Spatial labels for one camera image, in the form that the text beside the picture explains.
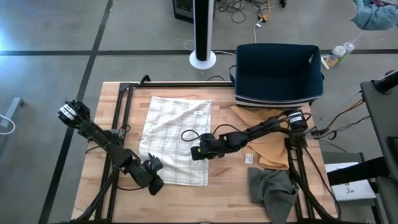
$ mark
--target tan cloth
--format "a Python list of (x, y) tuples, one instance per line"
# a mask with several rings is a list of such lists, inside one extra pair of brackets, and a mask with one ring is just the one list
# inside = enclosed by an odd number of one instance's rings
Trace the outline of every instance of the tan cloth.
[[(280, 110), (249, 110), (232, 106), (231, 109), (250, 127), (265, 121), (271, 116), (280, 114)], [(284, 133), (270, 133), (261, 138), (255, 139), (247, 144), (243, 149), (244, 153), (250, 153), (251, 150), (260, 154), (260, 166), (266, 169), (287, 170), (289, 163), (287, 161), (287, 151), (284, 139), (287, 137)]]

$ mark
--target gray cloth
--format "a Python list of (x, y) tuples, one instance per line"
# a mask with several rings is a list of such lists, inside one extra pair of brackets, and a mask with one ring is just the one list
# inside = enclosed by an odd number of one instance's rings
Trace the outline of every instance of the gray cloth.
[(264, 205), (273, 224), (286, 223), (298, 191), (287, 171), (249, 168), (248, 172), (251, 202)]

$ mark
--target concrete floor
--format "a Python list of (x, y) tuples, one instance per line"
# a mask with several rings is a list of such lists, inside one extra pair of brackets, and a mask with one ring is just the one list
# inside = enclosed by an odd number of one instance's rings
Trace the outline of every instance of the concrete floor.
[[(107, 0), (41, 0), (0, 2), (0, 50), (91, 50)], [(242, 24), (230, 14), (216, 12), (213, 49), (235, 49), (254, 42), (255, 13), (245, 11)], [(258, 42), (314, 44), (321, 49), (353, 40), (361, 31), (349, 20), (356, 8), (347, 0), (290, 1), (276, 5), (270, 20), (257, 30)], [(357, 49), (398, 49), (398, 30), (364, 32)], [(171, 1), (115, 0), (100, 50), (182, 50), (193, 39), (191, 24), (174, 19)], [(36, 223), (39, 219), (66, 127), (56, 112), (78, 92), (89, 56), (0, 56), (0, 113), (13, 97), (26, 102), (17, 115), (17, 129), (0, 158), (0, 223)], [(206, 80), (212, 75), (228, 79), (235, 58), (220, 55), (210, 70), (199, 72), (186, 55), (98, 56), (84, 102), (95, 113), (101, 84), (106, 81)], [(323, 71), (324, 95), (312, 106), (318, 125), (330, 110), (359, 90), (362, 81), (379, 78), (397, 69), (398, 55), (350, 55), (337, 67)], [(364, 106), (342, 116), (336, 126), (358, 120)], [(366, 159), (381, 155), (370, 120), (339, 134), (333, 141), (349, 152), (363, 152)], [(68, 220), (83, 166), (86, 142), (73, 137), (58, 188), (50, 222)], [(324, 151), (337, 149), (322, 144)], [(363, 222), (368, 208), (343, 206), (343, 219)]]

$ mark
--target wooden table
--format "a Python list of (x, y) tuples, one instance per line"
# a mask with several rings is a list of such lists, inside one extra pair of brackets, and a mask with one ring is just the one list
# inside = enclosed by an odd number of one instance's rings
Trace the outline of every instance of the wooden table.
[[(118, 89), (118, 82), (103, 83), (95, 116), (95, 122), (103, 129), (111, 128)], [(127, 133), (124, 145), (135, 152), (138, 152), (151, 96), (212, 100), (212, 131), (224, 123), (232, 124), (239, 129), (247, 128), (244, 121), (230, 109), (235, 105), (234, 89), (231, 87), (140, 87), (133, 93), (128, 121), (131, 131)], [(309, 106), (304, 106), (302, 109), (304, 112), (310, 112)], [(312, 119), (308, 121), (308, 125), (313, 126)], [(218, 133), (230, 131), (228, 127), (225, 127), (225, 129), (219, 129)], [(323, 178), (327, 181), (318, 141), (308, 139), (307, 142), (307, 149), (318, 164)], [(98, 193), (104, 160), (105, 152), (102, 149), (95, 149), (86, 155), (72, 218), (78, 217)], [(310, 190), (326, 210), (336, 216), (333, 199), (323, 186), (321, 178), (306, 153), (304, 162)], [(147, 189), (133, 192), (118, 190), (113, 222), (270, 222), (264, 208), (250, 202), (247, 175), (247, 169), (250, 166), (258, 166), (258, 163), (245, 164), (244, 154), (241, 150), (227, 154), (224, 158), (210, 160), (207, 187), (165, 185), (156, 196), (151, 196)], [(122, 174), (119, 186), (137, 187), (130, 175)], [(303, 195), (300, 196), (302, 197), (303, 214), (307, 217), (305, 201)], [(107, 208), (108, 199), (105, 200), (103, 215), (106, 215)], [(296, 222), (296, 220), (293, 208), (287, 221)]]

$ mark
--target plaid cloth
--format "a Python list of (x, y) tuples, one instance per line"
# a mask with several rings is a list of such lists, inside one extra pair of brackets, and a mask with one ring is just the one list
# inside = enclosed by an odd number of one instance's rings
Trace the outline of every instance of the plaid cloth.
[[(148, 152), (159, 157), (164, 168), (158, 174), (165, 184), (207, 185), (208, 160), (193, 161), (190, 150), (200, 141), (184, 142), (181, 133), (188, 129), (209, 133), (210, 124), (211, 100), (153, 96), (139, 145), (140, 157), (147, 159)], [(189, 132), (183, 137), (193, 139), (196, 135)]]

